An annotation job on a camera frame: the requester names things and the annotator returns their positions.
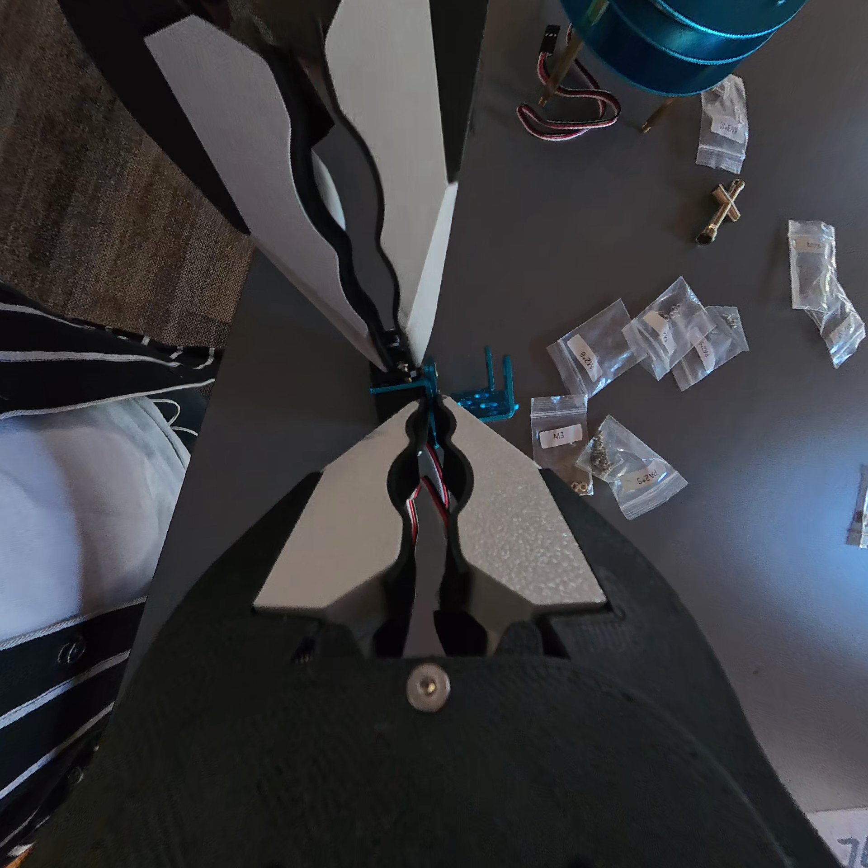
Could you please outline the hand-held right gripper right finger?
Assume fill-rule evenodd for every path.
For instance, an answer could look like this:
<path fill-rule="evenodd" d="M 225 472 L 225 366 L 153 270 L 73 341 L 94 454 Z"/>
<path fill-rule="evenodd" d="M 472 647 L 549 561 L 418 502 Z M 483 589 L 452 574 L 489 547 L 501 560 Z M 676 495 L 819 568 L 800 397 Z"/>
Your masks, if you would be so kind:
<path fill-rule="evenodd" d="M 607 600 L 541 469 L 450 397 L 438 399 L 450 494 L 443 612 L 537 616 Z"/>

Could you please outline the small clear plastic screw bag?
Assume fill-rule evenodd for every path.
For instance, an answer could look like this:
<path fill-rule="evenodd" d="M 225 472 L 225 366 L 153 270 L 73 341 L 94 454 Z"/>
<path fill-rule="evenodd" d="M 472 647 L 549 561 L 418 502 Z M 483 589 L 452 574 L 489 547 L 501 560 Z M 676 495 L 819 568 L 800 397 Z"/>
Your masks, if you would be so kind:
<path fill-rule="evenodd" d="M 860 468 L 859 490 L 846 539 L 847 544 L 858 548 L 867 548 L 867 472 L 867 464 L 864 463 Z"/>
<path fill-rule="evenodd" d="M 698 166 L 738 175 L 745 159 L 749 137 L 745 86 L 729 75 L 701 95 Z"/>
<path fill-rule="evenodd" d="M 714 328 L 710 310 L 679 276 L 641 314 L 627 322 L 623 337 L 639 364 L 660 381 L 694 349 L 695 342 Z"/>
<path fill-rule="evenodd" d="M 749 351 L 737 307 L 708 307 L 707 313 L 713 321 L 713 329 L 702 338 L 693 330 L 690 351 L 672 369 L 675 383 L 682 392 Z"/>
<path fill-rule="evenodd" d="M 623 333 L 630 323 L 619 298 L 547 347 L 568 394 L 594 396 L 639 363 Z"/>

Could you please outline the person's white shirt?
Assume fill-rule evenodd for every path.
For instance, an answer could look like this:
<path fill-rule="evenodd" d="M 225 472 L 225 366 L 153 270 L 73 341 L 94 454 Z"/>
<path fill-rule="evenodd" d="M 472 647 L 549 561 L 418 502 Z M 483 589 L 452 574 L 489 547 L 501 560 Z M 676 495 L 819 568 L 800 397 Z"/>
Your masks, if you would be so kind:
<path fill-rule="evenodd" d="M 1 638 L 143 598 L 189 461 L 136 396 L 1 423 Z"/>

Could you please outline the black servo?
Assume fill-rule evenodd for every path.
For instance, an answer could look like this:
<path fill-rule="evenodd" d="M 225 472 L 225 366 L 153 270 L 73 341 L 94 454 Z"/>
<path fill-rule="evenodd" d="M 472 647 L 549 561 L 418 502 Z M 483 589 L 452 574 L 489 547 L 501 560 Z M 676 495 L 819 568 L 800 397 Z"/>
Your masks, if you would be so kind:
<path fill-rule="evenodd" d="M 406 405 L 424 399 L 429 408 L 428 443 L 439 448 L 443 426 L 436 421 L 433 404 L 441 396 L 439 375 L 433 357 L 415 363 L 402 335 L 394 329 L 380 332 L 380 343 L 385 349 L 390 367 L 387 371 L 371 365 L 371 387 L 377 422 L 383 424 Z M 452 392 L 450 397 L 460 407 L 483 423 L 493 423 L 512 418 L 519 405 L 515 402 L 514 375 L 510 356 L 503 358 L 504 387 L 495 387 L 494 364 L 491 349 L 484 349 L 487 384 L 462 392 Z"/>

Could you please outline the clear bag with brass nuts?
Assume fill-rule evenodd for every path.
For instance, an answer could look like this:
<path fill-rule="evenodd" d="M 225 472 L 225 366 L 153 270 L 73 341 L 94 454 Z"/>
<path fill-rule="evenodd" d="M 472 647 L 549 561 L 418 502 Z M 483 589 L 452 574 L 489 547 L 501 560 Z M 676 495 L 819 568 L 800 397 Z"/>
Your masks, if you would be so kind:
<path fill-rule="evenodd" d="M 594 493 L 593 477 L 578 464 L 589 440 L 588 397 L 535 396 L 530 405 L 533 458 L 579 495 Z"/>

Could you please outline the person's striped black jacket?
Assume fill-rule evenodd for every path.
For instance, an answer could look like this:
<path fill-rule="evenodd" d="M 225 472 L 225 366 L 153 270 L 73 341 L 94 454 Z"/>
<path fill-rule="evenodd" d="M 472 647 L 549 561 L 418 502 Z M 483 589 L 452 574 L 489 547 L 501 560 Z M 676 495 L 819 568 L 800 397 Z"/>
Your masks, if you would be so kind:
<path fill-rule="evenodd" d="M 66 318 L 6 283 L 1 327 L 1 423 L 136 396 L 176 401 L 179 410 L 164 414 L 191 457 L 207 407 L 202 390 L 219 369 L 213 348 L 173 348 Z M 24 860 L 38 827 L 90 764 L 147 593 L 10 642 L 1 638 L 2 866 Z"/>

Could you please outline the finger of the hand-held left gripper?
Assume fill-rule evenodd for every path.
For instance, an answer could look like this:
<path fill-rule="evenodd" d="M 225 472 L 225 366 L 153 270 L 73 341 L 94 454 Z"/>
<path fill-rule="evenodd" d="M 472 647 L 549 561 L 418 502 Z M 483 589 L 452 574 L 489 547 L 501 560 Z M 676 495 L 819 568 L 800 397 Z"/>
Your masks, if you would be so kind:
<path fill-rule="evenodd" d="M 377 167 L 380 240 L 399 285 L 397 320 L 421 363 L 458 194 L 447 178 L 429 2 L 341 2 L 325 56 L 340 108 Z"/>
<path fill-rule="evenodd" d="M 257 248 L 371 363 L 392 370 L 350 238 L 318 189 L 297 78 L 199 16 L 145 44 Z"/>

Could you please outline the long twisted clear plastic bag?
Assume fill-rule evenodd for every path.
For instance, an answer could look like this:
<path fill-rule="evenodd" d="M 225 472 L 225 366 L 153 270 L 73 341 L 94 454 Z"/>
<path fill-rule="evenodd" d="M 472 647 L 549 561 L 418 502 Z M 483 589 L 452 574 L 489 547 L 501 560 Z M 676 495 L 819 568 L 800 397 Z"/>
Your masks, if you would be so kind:
<path fill-rule="evenodd" d="M 836 231 L 821 221 L 788 221 L 792 307 L 807 313 L 834 368 L 857 352 L 866 327 L 838 280 Z"/>

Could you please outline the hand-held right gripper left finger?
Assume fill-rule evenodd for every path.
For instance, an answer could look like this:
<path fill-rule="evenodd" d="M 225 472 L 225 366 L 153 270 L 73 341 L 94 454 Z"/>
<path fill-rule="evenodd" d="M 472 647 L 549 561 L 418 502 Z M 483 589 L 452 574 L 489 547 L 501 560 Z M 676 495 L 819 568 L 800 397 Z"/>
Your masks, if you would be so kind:
<path fill-rule="evenodd" d="M 420 485 L 422 402 L 412 401 L 320 474 L 258 596 L 259 613 L 376 631 L 415 598 L 408 502 Z"/>

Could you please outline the clear bag with silver screws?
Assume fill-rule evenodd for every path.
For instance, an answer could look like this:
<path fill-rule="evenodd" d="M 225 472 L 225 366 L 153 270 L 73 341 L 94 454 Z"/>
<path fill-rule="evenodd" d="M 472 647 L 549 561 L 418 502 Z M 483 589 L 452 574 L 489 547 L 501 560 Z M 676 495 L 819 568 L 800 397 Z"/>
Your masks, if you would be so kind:
<path fill-rule="evenodd" d="M 611 415 L 582 449 L 576 467 L 607 483 L 628 520 L 665 504 L 689 484 L 668 461 Z"/>

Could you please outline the metal cross wrench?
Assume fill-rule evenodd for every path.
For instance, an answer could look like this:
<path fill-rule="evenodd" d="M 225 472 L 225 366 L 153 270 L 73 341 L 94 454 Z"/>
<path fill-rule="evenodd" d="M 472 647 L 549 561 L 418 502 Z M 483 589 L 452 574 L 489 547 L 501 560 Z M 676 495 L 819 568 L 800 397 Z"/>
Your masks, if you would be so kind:
<path fill-rule="evenodd" d="M 737 222 L 741 218 L 741 212 L 735 201 L 744 187 L 744 181 L 738 178 L 733 180 L 727 188 L 720 184 L 712 190 L 712 197 L 718 207 L 709 223 L 697 234 L 695 238 L 697 245 L 710 245 L 715 241 L 725 222 Z"/>

